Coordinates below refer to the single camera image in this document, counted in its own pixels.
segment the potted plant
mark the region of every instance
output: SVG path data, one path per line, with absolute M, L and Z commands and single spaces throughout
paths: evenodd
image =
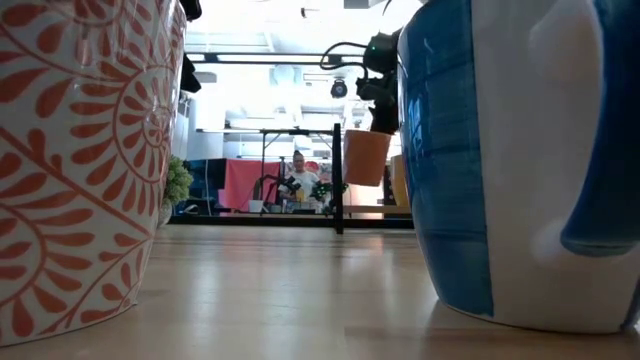
M 173 213 L 173 206 L 189 198 L 189 186 L 191 186 L 192 182 L 193 177 L 185 169 L 182 159 L 172 155 L 164 187 L 162 208 L 158 215 L 158 227 L 164 226 L 169 222 Z

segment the camera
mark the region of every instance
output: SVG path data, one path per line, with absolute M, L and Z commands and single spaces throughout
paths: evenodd
M 347 96 L 347 84 L 345 84 L 343 79 L 336 79 L 333 82 L 333 86 L 331 86 L 331 96 L 334 99 L 341 99 Z

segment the small plant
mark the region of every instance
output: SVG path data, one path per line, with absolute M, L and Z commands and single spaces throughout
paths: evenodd
M 164 187 L 164 205 L 177 205 L 179 202 L 189 198 L 189 186 L 193 182 L 193 177 L 182 165 L 182 159 L 171 156 L 169 161 L 169 171 L 167 182 Z

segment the wooden table surface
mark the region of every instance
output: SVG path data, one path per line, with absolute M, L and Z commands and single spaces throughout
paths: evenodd
M 168 226 L 138 300 L 0 359 L 640 359 L 637 333 L 518 330 L 446 308 L 410 232 Z

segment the person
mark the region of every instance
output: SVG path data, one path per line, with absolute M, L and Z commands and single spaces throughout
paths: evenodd
M 293 153 L 293 172 L 291 173 L 291 177 L 295 179 L 294 184 L 300 184 L 300 189 L 298 190 L 298 194 L 292 194 L 290 190 L 281 185 L 278 188 L 280 191 L 280 197 L 282 199 L 286 199 L 289 201 L 308 201 L 309 195 L 313 191 L 313 187 L 315 184 L 320 181 L 318 176 L 310 171 L 306 171 L 304 169 L 304 155 L 298 150 Z

